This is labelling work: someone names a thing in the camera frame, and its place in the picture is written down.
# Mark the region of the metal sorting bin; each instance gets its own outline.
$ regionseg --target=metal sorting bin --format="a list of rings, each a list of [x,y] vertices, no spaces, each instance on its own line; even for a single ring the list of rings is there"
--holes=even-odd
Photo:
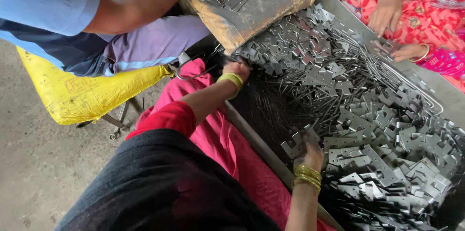
[[[316,0],[315,4],[321,4],[322,7],[328,12],[334,14],[336,18],[345,25],[346,28],[354,32],[363,33],[363,41],[369,52],[374,52],[374,47],[370,41],[375,40],[375,34],[367,28],[359,19],[357,19],[346,7],[338,0]],[[461,110],[465,110],[465,95],[457,90],[453,85],[446,81],[438,73],[418,67],[414,63],[403,61],[399,63],[386,62],[385,65],[392,68],[394,73],[401,75],[405,82],[413,79],[412,76],[406,78],[401,72],[411,70],[418,79],[422,80],[431,89],[427,92],[427,98],[435,103],[437,112],[442,112],[442,115],[452,121],[456,127],[465,128],[465,116],[462,115]],[[264,159],[276,175],[283,181],[283,183],[290,189],[294,175],[289,168],[278,158],[278,156],[271,150],[267,143],[252,129],[247,121],[234,109],[230,103],[226,103],[228,108],[229,120],[240,130],[244,137],[250,142],[257,153]],[[460,201],[465,197],[465,187],[460,185],[456,187],[456,192],[449,195],[446,202],[438,210],[434,222],[437,226],[456,226],[464,218],[464,210],[461,210]],[[324,208],[319,205],[318,216],[327,222],[330,226],[337,230],[343,228],[332,218]]]

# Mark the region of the yellow sack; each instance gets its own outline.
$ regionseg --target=yellow sack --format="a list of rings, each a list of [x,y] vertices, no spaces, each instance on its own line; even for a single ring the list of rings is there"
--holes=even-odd
[[[16,47],[45,108],[60,125],[97,120],[144,89],[172,75],[164,66],[113,77],[77,77]]]

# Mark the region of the yellow bangle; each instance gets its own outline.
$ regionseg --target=yellow bangle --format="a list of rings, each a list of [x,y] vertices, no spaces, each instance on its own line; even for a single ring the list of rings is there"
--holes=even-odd
[[[221,80],[230,80],[236,86],[236,93],[232,97],[228,98],[228,100],[237,97],[237,94],[239,94],[239,91],[242,89],[242,86],[244,85],[244,81],[242,81],[242,78],[235,73],[224,73],[219,77],[219,79],[216,82],[218,83]]]
[[[430,52],[430,46],[429,46],[429,45],[424,44],[424,43],[421,43],[420,45],[421,45],[421,46],[426,46],[426,47],[427,47],[426,54],[425,54],[424,56],[422,56],[422,57],[416,59],[416,60],[411,60],[411,59],[409,58],[408,60],[409,60],[410,62],[412,62],[412,63],[420,62],[420,61],[422,61],[423,59],[425,59],[425,57],[426,57],[426,56],[428,55],[428,53]]]
[[[317,189],[318,193],[321,190],[321,174],[317,172],[315,169],[307,167],[305,165],[298,165],[294,167],[294,175],[296,179],[302,179],[310,184],[314,185]]]

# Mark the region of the concrete floor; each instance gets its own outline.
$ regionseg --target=concrete floor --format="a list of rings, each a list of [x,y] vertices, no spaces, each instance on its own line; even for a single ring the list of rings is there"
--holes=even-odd
[[[0,231],[53,230],[127,133],[108,140],[114,126],[103,120],[84,128],[58,125],[15,46],[0,40],[0,59]],[[137,103],[145,98],[145,108],[153,105],[168,81],[137,95]],[[129,105],[124,122],[135,123],[139,114]]]

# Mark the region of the hand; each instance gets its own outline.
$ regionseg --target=hand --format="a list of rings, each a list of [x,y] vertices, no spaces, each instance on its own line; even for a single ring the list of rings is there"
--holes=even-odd
[[[368,27],[379,38],[389,25],[391,32],[396,31],[402,14],[402,0],[378,0],[378,6],[370,17]]]
[[[401,49],[391,54],[394,58],[394,62],[400,62],[405,59],[412,57],[422,57],[428,53],[428,47],[418,44],[403,45]]]
[[[242,81],[245,83],[250,75],[250,67],[247,63],[242,61],[239,62],[227,62],[223,68],[223,73],[235,73],[240,76]]]
[[[305,147],[307,149],[307,153],[303,157],[296,157],[294,159],[294,165],[303,164],[305,166],[315,169],[318,172],[321,172],[321,167],[323,166],[324,158],[324,154],[321,150],[321,147],[315,140],[310,139],[307,133],[304,135],[304,142]]]

